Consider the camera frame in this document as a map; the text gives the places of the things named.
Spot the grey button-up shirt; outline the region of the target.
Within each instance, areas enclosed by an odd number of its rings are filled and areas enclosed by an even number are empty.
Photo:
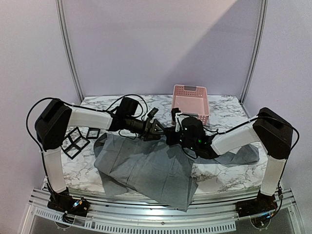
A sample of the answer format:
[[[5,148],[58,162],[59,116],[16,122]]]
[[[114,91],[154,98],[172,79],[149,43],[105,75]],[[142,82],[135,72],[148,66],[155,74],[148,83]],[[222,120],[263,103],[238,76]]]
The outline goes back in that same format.
[[[205,171],[208,167],[237,166],[215,160],[192,160],[179,145],[167,145],[164,137],[143,141],[103,134],[95,141],[93,150],[94,166],[108,197],[135,191],[183,211],[188,209],[196,192],[212,194],[223,186],[219,178]]]

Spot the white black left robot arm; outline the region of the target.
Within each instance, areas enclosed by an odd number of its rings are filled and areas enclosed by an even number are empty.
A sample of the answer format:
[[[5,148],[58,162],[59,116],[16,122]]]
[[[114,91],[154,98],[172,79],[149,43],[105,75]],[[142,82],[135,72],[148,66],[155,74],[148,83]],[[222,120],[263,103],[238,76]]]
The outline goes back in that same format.
[[[50,103],[35,122],[37,143],[42,154],[44,170],[51,194],[47,207],[63,213],[68,222],[70,215],[86,217],[90,203],[83,197],[73,198],[65,184],[61,153],[70,159],[75,158],[90,142],[90,138],[72,137],[67,133],[69,126],[78,132],[79,127],[88,127],[91,131],[105,130],[119,132],[128,130],[144,140],[158,140],[164,135],[164,127],[154,119],[157,108],[148,110],[143,120],[135,115],[139,102],[128,96],[120,98],[119,106],[97,110],[65,103],[59,98],[50,98]]]

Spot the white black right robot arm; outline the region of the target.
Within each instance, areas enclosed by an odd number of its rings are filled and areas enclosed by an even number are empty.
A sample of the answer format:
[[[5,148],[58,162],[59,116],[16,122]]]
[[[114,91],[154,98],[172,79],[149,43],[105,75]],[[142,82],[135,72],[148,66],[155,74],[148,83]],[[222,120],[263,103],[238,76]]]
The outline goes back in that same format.
[[[280,180],[286,162],[294,147],[295,129],[285,119],[269,108],[262,108],[258,114],[224,132],[208,129],[201,120],[185,114],[179,108],[171,110],[174,127],[166,128],[166,143],[180,145],[191,159],[215,160],[228,166],[256,163],[259,149],[254,143],[261,143],[267,152],[268,161],[262,184],[254,199],[236,204],[240,217],[263,214],[264,220],[276,216],[282,202],[276,202],[275,191],[282,197]]]

